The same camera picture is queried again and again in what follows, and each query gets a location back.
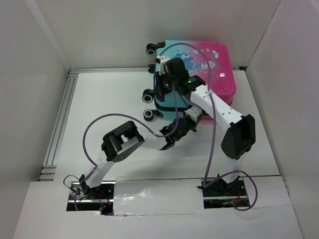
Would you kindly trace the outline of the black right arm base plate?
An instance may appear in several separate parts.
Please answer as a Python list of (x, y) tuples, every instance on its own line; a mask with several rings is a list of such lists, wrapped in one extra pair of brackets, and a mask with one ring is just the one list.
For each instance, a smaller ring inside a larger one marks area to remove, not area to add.
[(250, 206), (245, 183), (242, 179), (238, 179), (227, 190), (219, 181), (207, 188), (204, 188), (203, 184), (202, 182), (197, 188), (202, 191), (205, 209), (233, 208), (234, 203), (236, 203), (237, 208), (247, 208)]

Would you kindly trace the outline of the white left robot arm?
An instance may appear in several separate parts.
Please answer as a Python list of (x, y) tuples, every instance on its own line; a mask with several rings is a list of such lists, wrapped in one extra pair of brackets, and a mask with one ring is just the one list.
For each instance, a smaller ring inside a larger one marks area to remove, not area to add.
[(118, 126), (103, 137), (100, 158), (93, 161), (93, 169), (89, 173), (82, 174), (80, 192), (87, 199), (92, 199), (98, 194), (104, 176), (117, 162), (128, 158), (139, 147), (147, 147), (156, 150), (168, 150), (177, 141), (187, 135), (189, 131), (196, 131), (202, 114), (197, 117), (186, 113), (183, 117), (164, 126), (160, 131), (152, 134), (149, 130), (139, 129), (129, 120)]

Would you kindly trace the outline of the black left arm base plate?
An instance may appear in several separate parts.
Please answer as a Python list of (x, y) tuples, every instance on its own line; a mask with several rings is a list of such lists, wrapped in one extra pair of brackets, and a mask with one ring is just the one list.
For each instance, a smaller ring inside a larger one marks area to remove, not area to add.
[(103, 216), (112, 216), (115, 182), (103, 182), (92, 197), (86, 198), (81, 188), (76, 192), (69, 191), (66, 211), (95, 211)]

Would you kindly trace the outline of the pink hard-shell suitcase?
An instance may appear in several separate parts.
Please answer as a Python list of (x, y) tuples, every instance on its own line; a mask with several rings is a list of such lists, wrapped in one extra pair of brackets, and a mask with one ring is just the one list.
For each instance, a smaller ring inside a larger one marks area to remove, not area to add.
[[(216, 41), (178, 41), (166, 40), (146, 45), (148, 56), (167, 56), (179, 58), (184, 62), (190, 76), (197, 75), (210, 84), (211, 90), (228, 105), (232, 104), (236, 85), (227, 47)], [(178, 110), (179, 116), (190, 105), (190, 101), (178, 94), (173, 94), (158, 81), (160, 66), (157, 62), (148, 64), (148, 72), (154, 76), (154, 86), (145, 89), (142, 100), (146, 104), (154, 103), (154, 109), (146, 109), (144, 120), (154, 117), (173, 120)]]

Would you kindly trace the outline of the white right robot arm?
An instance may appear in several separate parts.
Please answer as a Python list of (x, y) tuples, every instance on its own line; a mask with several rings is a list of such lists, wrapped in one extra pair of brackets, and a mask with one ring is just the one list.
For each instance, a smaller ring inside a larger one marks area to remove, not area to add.
[(156, 87), (160, 89), (160, 93), (179, 94), (190, 102), (181, 118), (177, 117), (160, 130), (166, 138), (167, 147), (173, 146), (190, 130), (195, 131), (204, 114), (212, 117), (214, 124), (219, 125), (225, 133), (221, 149), (227, 159), (225, 169), (218, 174), (213, 185), (222, 195), (229, 195), (234, 191), (239, 179), (242, 157), (256, 142), (254, 117), (245, 116), (232, 109), (202, 78), (191, 76), (182, 59), (159, 56), (156, 63), (159, 65), (158, 71), (155, 72)]

